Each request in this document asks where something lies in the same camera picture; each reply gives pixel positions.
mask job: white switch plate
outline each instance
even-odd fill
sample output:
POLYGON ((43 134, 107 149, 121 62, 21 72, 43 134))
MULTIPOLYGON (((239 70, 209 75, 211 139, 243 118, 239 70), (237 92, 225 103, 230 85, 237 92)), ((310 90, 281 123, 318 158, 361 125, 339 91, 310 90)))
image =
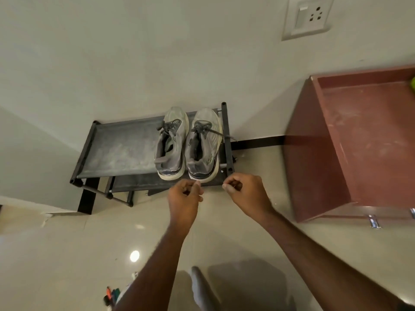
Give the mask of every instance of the white switch plate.
POLYGON ((283 40, 329 30, 327 17, 334 0, 289 0, 283 40))

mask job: hand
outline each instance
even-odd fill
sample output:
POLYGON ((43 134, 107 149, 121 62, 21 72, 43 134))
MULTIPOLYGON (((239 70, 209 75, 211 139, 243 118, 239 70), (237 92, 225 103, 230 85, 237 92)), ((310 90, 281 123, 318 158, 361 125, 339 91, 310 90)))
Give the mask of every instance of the hand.
POLYGON ((236 172, 225 179, 222 187, 234 203, 257 223, 260 224, 268 215, 276 214, 261 177, 236 172))
POLYGON ((202 194, 200 182, 195 180, 182 179, 170 188, 167 198, 171 227, 186 235, 189 233, 198 214, 199 202, 203 201, 202 194))

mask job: white shoe sole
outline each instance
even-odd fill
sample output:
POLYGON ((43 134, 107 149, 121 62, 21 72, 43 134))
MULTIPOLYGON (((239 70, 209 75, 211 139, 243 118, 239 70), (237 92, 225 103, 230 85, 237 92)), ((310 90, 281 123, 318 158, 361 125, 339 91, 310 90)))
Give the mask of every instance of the white shoe sole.
MULTIPOLYGON (((184 142, 186 142, 187 135, 189 134, 189 117, 187 116, 187 113, 184 113, 184 114, 186 115, 186 122, 185 122, 186 135, 184 137, 184 142)), ((186 169, 186 159, 184 157, 183 147, 184 146, 182 146, 182 160, 183 161, 182 161, 182 166, 180 167, 179 171, 175 175, 171 175, 171 176, 162 175, 160 174, 160 172, 157 171, 158 176, 160 178, 166 181, 172 181, 172 180, 177 180, 178 178, 184 175, 184 171, 186 169)))
MULTIPOLYGON (((215 112, 215 115, 217 117, 217 121, 219 122, 219 133, 223 134, 222 121, 219 118, 219 116, 216 114, 216 112, 215 112)), ((216 156, 218 155, 219 147, 222 143, 222 139, 223 139, 223 137, 219 135, 219 138, 218 138, 218 141, 217 141, 217 147, 216 147, 216 156)), ((219 157, 216 157, 216 162, 215 162, 215 166, 213 167, 213 172, 211 173, 211 175, 209 177, 204 178, 204 179, 196 179, 196 178, 192 177, 190 172, 189 172, 189 177, 193 180, 199 180, 200 183, 210 182, 216 177, 217 173, 219 172, 219 165, 220 165, 219 157)))

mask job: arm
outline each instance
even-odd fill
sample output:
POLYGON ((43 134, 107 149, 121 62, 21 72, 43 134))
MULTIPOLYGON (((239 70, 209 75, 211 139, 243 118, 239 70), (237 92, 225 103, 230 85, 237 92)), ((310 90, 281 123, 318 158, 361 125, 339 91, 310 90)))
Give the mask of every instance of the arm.
POLYGON ((310 239, 274 210, 261 177, 234 173, 223 188, 281 246, 324 311, 398 310, 402 301, 310 239))
POLYGON ((169 190, 170 224, 136 280, 117 303, 116 311, 167 310, 180 250, 198 213, 200 182, 181 180, 169 190))

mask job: tiled floor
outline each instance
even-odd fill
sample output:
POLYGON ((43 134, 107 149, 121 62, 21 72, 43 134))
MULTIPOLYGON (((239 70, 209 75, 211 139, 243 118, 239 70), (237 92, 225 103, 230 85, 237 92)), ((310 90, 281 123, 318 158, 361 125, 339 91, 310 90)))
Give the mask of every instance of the tiled floor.
MULTIPOLYGON (((236 170, 261 175, 275 207, 292 218, 280 148, 235 154, 236 170)), ((193 265, 201 268, 227 310, 319 310, 279 246, 222 188, 206 188, 204 199, 181 251, 169 310, 198 310, 185 272, 193 265)), ((105 287, 122 289, 143 267, 167 227, 169 210, 166 192, 152 197, 137 192, 133 208, 98 196, 90 216, 56 216, 42 228, 44 220, 6 206, 0 213, 2 309, 105 310, 105 287), (134 250, 140 258, 132 263, 134 250)), ((299 226, 347 263, 415 302, 415 228, 374 230, 367 223, 333 221, 299 226)))

